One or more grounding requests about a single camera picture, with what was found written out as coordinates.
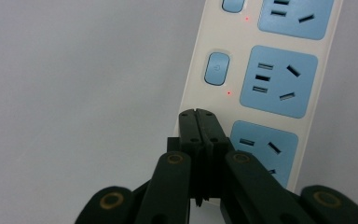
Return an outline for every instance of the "white power strip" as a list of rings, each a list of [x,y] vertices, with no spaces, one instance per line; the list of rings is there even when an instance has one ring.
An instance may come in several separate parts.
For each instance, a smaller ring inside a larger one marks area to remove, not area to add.
[[[215,113],[293,191],[342,3],[206,0],[180,112]]]

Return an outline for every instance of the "blue switch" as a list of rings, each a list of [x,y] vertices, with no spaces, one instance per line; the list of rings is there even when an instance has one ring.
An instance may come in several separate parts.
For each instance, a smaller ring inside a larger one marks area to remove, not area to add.
[[[228,64],[228,55],[219,52],[212,53],[206,67],[205,81],[211,85],[221,86],[226,80]]]
[[[241,12],[244,1],[245,0],[223,0],[223,10],[232,13]]]

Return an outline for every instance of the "white plastic casing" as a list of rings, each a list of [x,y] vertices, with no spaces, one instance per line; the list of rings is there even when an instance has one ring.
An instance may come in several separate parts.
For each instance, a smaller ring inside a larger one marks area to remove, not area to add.
[[[343,0],[334,1],[324,38],[311,40],[260,31],[257,23],[263,1],[245,0],[241,12],[228,13],[222,9],[222,1],[207,0],[179,112],[191,108],[209,110],[215,113],[227,136],[230,136],[233,123],[237,120],[295,133],[298,136],[298,145],[287,185],[287,189],[293,191],[324,79],[327,58],[342,2]],[[302,52],[317,57],[318,66],[307,112],[303,118],[294,119],[240,104],[241,88],[250,52],[257,45]],[[223,52],[230,58],[227,77],[221,86],[210,85],[204,80],[208,58],[213,52]],[[178,135],[177,125],[174,134]]]

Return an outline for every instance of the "gray surface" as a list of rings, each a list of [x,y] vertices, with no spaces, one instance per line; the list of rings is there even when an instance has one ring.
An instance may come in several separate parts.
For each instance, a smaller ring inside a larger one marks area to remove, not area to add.
[[[0,223],[73,223],[172,134],[203,1],[0,1]],[[358,202],[358,2],[344,4],[298,186]],[[223,223],[193,209],[191,223]]]

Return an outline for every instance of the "table surface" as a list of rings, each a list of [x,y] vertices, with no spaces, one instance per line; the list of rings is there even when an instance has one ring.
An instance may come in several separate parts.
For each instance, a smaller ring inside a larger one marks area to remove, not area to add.
[[[203,4],[0,0],[0,223],[74,223],[99,189],[151,177]],[[342,8],[297,192],[314,184],[358,203],[358,1]],[[191,212],[224,223],[217,206]]]

